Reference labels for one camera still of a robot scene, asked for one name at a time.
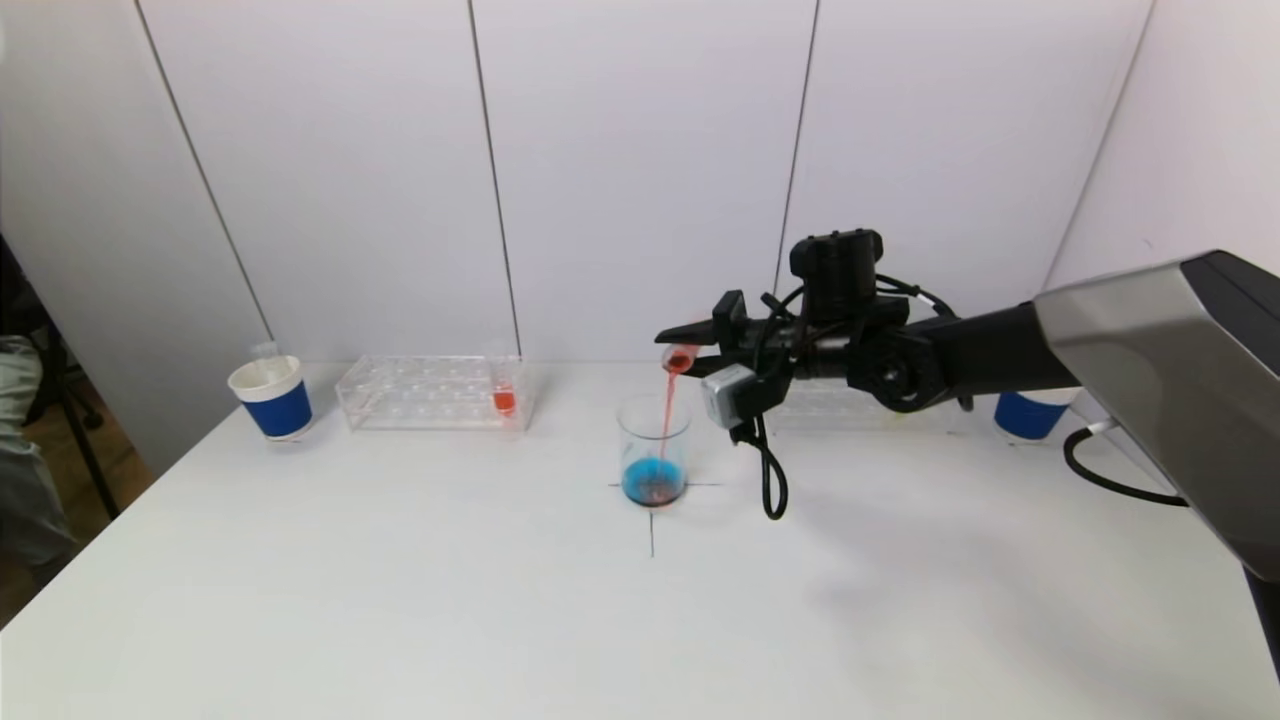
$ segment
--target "red liquid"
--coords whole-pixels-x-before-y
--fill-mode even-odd
[[[658,446],[659,460],[667,457],[667,434],[671,433],[671,406],[676,398],[676,375],[680,375],[692,365],[694,357],[681,352],[672,354],[663,364],[663,369],[667,370],[667,407],[662,416],[662,443]]]
[[[493,391],[493,406],[506,418],[516,414],[516,393],[511,388],[498,388]]]

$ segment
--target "black cable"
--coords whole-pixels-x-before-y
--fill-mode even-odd
[[[773,307],[769,316],[765,318],[764,325],[760,328],[760,334],[755,338],[755,352],[753,352],[751,359],[751,370],[755,372],[756,377],[760,377],[760,359],[764,355],[764,345],[768,342],[769,336],[773,334],[774,323],[777,323],[778,318],[782,316],[782,313],[786,311],[787,305],[791,305],[796,297],[800,297],[801,292],[804,292],[804,286],[792,290],[786,297],[782,299],[782,302],[778,302]],[[787,511],[787,475],[782,471],[782,464],[778,462],[773,451],[769,450],[769,434],[764,427],[764,415],[756,415],[754,419],[748,418],[746,421],[755,425],[755,436],[744,437],[742,442],[760,451],[760,501],[764,503],[764,514],[769,518],[769,520],[777,520],[782,518],[783,512]],[[773,486],[772,478],[769,477],[771,469],[778,474],[777,507],[773,506]]]
[[[773,310],[769,311],[769,316],[764,319],[764,327],[760,328],[760,336],[755,338],[755,352],[751,356],[751,370],[754,370],[756,375],[760,374],[760,357],[764,355],[764,343],[768,342],[769,334],[773,333],[773,324],[782,316],[782,313],[786,311],[787,305],[791,305],[796,297],[800,297],[801,292],[804,292],[804,286],[788,292],[787,296],[782,299],[782,302],[778,302]]]
[[[897,278],[890,275],[882,275],[878,273],[876,274],[876,279],[878,282],[890,286],[888,288],[876,288],[877,292],[882,292],[884,295],[910,295],[913,297],[923,297],[931,305],[933,305],[933,311],[937,313],[938,315],[942,315],[945,318],[957,316],[955,310],[952,310],[950,305],[943,302],[941,297],[933,295],[932,292],[922,288],[918,284],[908,284]]]
[[[1147,492],[1144,489],[1133,488],[1129,486],[1123,486],[1115,480],[1108,480],[1102,475],[1089,470],[1080,461],[1075,459],[1075,446],[1093,437],[1093,430],[1089,428],[1080,428],[1066,437],[1066,442],[1062,445],[1062,456],[1066,457],[1066,466],[1070,468],[1076,475],[1080,475],[1091,483],[1106,488],[1111,492],[1117,492],[1120,495],[1134,497],[1138,500],[1146,500],[1147,502],[1155,502],[1157,505],[1171,505],[1174,507],[1188,507],[1187,500],[1176,495],[1160,495],[1157,492]]]
[[[792,348],[792,354],[796,357],[799,357],[804,355],[804,352],[808,351],[810,347],[813,347],[813,345],[819,340],[829,336],[836,331],[842,331],[845,328],[850,328],[849,343],[856,346],[859,342],[861,342],[863,332],[867,329],[867,315],[858,315],[852,320],[836,323],[833,325],[827,325],[824,328],[819,328],[812,333],[805,334]]]
[[[759,437],[764,437],[764,416],[756,418],[756,428],[760,432]],[[764,503],[764,514],[769,516],[769,520],[777,520],[782,518],[782,514],[787,511],[787,474],[782,471],[782,464],[778,462],[777,456],[769,450],[767,442],[759,442],[756,438],[744,438],[742,442],[750,445],[751,447],[760,451],[760,462],[764,465],[765,471],[760,474],[764,483],[760,488],[760,502]],[[773,471],[778,474],[778,505],[773,506],[773,488],[769,483],[768,468],[773,468]]]

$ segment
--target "paper cup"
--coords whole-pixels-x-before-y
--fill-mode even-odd
[[[291,439],[311,424],[311,401],[302,382],[302,361],[292,355],[284,359],[289,364],[289,374],[275,382],[268,382],[256,363],[241,365],[227,379],[266,439]]]
[[[1005,392],[996,404],[996,424],[1006,433],[1044,439],[1080,392],[1078,387]]]

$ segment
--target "glass beaker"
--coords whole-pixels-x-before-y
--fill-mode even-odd
[[[618,407],[622,429],[622,492],[645,507],[662,507],[685,492],[685,445],[692,415],[675,397],[637,395]]]

